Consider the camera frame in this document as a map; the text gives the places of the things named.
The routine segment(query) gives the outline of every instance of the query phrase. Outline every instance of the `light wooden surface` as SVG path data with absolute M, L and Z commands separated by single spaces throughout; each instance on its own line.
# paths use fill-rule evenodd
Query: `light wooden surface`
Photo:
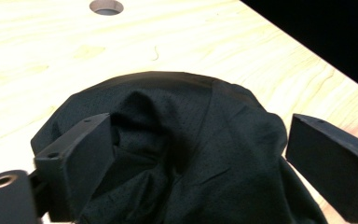
M 120 2 L 109 17 L 90 0 L 0 0 L 0 172 L 34 169 L 30 139 L 71 94 L 149 70 L 237 83 L 287 128 L 301 113 L 358 137 L 358 85 L 240 1 Z

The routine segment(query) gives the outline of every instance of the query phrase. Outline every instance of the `black background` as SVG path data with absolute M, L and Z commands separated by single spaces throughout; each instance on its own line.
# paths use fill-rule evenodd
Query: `black background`
M 241 0 L 358 83 L 357 0 Z

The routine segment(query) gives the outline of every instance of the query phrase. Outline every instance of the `black fabric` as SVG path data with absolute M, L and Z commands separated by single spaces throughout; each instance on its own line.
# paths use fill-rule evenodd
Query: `black fabric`
M 281 156 L 282 120 L 245 88 L 186 73 L 115 77 L 72 95 L 34 153 L 106 112 L 116 160 L 80 223 L 325 223 Z

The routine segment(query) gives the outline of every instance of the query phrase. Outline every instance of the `crumpled cloth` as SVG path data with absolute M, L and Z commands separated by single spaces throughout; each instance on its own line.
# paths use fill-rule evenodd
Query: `crumpled cloth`
M 34 154 L 102 113 L 116 159 L 79 223 L 326 223 L 282 157 L 282 120 L 242 86 L 176 72 L 115 77 L 69 97 L 32 139 Z

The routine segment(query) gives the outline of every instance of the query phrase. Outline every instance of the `wooden table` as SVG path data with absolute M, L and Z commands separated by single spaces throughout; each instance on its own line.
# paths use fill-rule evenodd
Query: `wooden table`
M 33 171 L 30 139 L 71 94 L 149 70 L 237 83 L 288 129 L 301 113 L 358 137 L 358 85 L 240 1 L 120 0 L 115 16 L 90 1 L 0 0 L 0 172 Z

